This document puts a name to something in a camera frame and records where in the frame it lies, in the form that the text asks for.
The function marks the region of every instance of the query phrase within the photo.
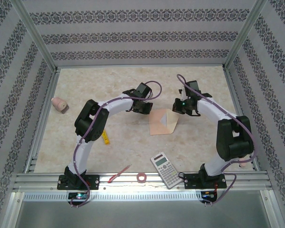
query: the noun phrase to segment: calculator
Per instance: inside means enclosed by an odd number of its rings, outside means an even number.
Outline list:
[[[163,152],[152,157],[151,161],[168,189],[183,181],[182,178],[179,178],[176,169]]]

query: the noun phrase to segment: cable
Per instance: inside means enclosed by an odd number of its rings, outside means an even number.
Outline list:
[[[218,184],[215,182],[214,195],[218,194]]]
[[[183,181],[185,181],[184,175],[185,175],[185,173],[179,172],[178,177],[181,178]]]
[[[257,148],[256,148],[256,141],[252,135],[252,133],[246,128],[245,125],[243,125],[237,118],[235,118],[234,116],[230,115],[229,112],[226,112],[221,106],[219,106],[217,103],[211,101],[210,99],[206,98],[205,96],[203,96],[202,94],[200,94],[199,92],[197,92],[196,90],[192,89],[191,87],[189,87],[188,85],[186,85],[186,79],[180,75],[180,74],[177,74],[176,77],[179,79],[179,81],[186,87],[188,88],[190,91],[194,92],[196,95],[200,96],[201,98],[205,99],[206,101],[208,101],[209,103],[213,104],[215,107],[217,107],[220,111],[222,111],[225,115],[227,115],[228,117],[230,117],[231,119],[233,119],[235,122],[237,122],[237,124],[239,124],[246,132],[247,134],[249,135],[249,137],[251,138],[252,142],[253,142],[253,145],[254,145],[254,153],[253,155],[251,156],[251,158],[247,159],[247,160],[244,160],[244,161],[231,161],[229,162],[227,165],[225,165],[220,171],[225,174],[225,175],[234,175],[234,180],[232,181],[232,183],[229,185],[229,187],[226,189],[226,191],[223,192],[223,194],[213,203],[211,204],[207,204],[207,205],[213,205],[213,204],[216,204],[218,203],[220,200],[222,200],[222,198],[227,194],[227,192],[232,188],[233,184],[236,182],[237,180],[237,175],[235,173],[224,173],[224,170],[229,167],[231,164],[233,163],[246,163],[246,162],[250,162],[252,161],[256,155],[257,155]]]
[[[117,98],[114,98],[114,99],[112,99],[112,100],[109,100],[109,101],[105,102],[105,103],[104,103],[102,106],[100,106],[100,108],[97,110],[96,114],[94,115],[93,121],[91,122],[91,124],[90,124],[89,128],[87,129],[86,133],[84,134],[84,136],[82,136],[81,139],[79,140],[79,142],[78,142],[78,144],[76,145],[76,148],[75,148],[75,150],[74,150],[74,154],[73,154],[73,165],[74,165],[74,169],[75,169],[75,172],[76,172],[77,176],[79,177],[79,179],[84,183],[84,185],[85,185],[86,188],[87,188],[87,192],[86,192],[87,198],[85,199],[85,201],[83,201],[83,202],[82,202],[81,204],[79,204],[79,205],[74,205],[74,204],[73,204],[73,199],[71,199],[71,202],[70,202],[71,207],[79,208],[79,207],[85,205],[85,204],[88,202],[88,200],[90,199],[90,186],[89,186],[89,185],[87,184],[87,182],[80,176],[80,174],[79,174],[79,172],[78,172],[78,169],[77,169],[77,167],[76,167],[76,153],[77,153],[77,150],[78,150],[79,146],[81,145],[82,141],[83,141],[83,140],[86,138],[86,136],[91,132],[92,127],[93,127],[93,125],[94,125],[94,122],[95,122],[95,120],[96,120],[98,114],[100,113],[100,110],[101,110],[103,107],[107,106],[109,103],[112,103],[112,102],[118,101],[118,100],[123,100],[123,99],[132,99],[132,100],[141,100],[141,101],[150,101],[150,100],[156,99],[156,98],[159,97],[159,96],[161,95],[161,93],[162,93],[162,86],[161,86],[161,84],[160,84],[159,82],[157,82],[157,81],[148,81],[148,82],[146,82],[145,84],[148,84],[148,83],[156,83],[156,84],[159,85],[160,91],[159,91],[159,93],[158,93],[155,97],[151,97],[151,98],[138,98],[138,97],[129,97],[129,96],[127,96],[127,97],[117,97]]]

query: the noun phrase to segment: red pen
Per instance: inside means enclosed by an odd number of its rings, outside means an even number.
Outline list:
[[[120,174],[122,174],[124,171],[126,171],[128,168],[130,168],[131,165],[132,165],[132,164],[126,166],[126,167],[125,167],[123,170],[121,170],[118,174],[113,175],[113,176],[109,179],[108,183],[112,183],[112,181],[114,181],[117,177],[119,177]]]

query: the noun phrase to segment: marble surface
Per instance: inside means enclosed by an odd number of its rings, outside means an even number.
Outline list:
[[[235,112],[221,66],[62,69],[55,97],[65,99],[69,110],[61,114],[51,107],[35,172],[63,172],[70,163],[76,146],[74,122],[87,100],[108,100],[141,82],[157,80],[163,91],[153,100],[153,109],[172,109],[174,99],[180,97],[181,83],[176,74],[182,74],[187,81],[197,80],[203,93],[211,94],[224,108]],[[150,86],[157,94],[159,87]],[[105,129],[110,144],[105,145],[102,138],[94,143],[87,161],[88,172],[119,172],[129,164],[132,166],[127,172],[153,172],[156,169],[150,158],[159,152],[166,153],[177,171],[198,171],[217,153],[217,127],[204,115],[180,115],[174,133],[166,135],[150,136],[148,116],[133,112],[111,116]],[[233,164],[229,170],[247,171],[252,167]]]

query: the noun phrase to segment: patterned wallpaper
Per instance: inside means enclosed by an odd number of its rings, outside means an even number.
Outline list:
[[[285,220],[285,1],[267,2],[230,74]]]
[[[254,0],[25,0],[58,66],[223,63]]]
[[[37,127],[51,71],[11,3],[0,0],[0,224]]]

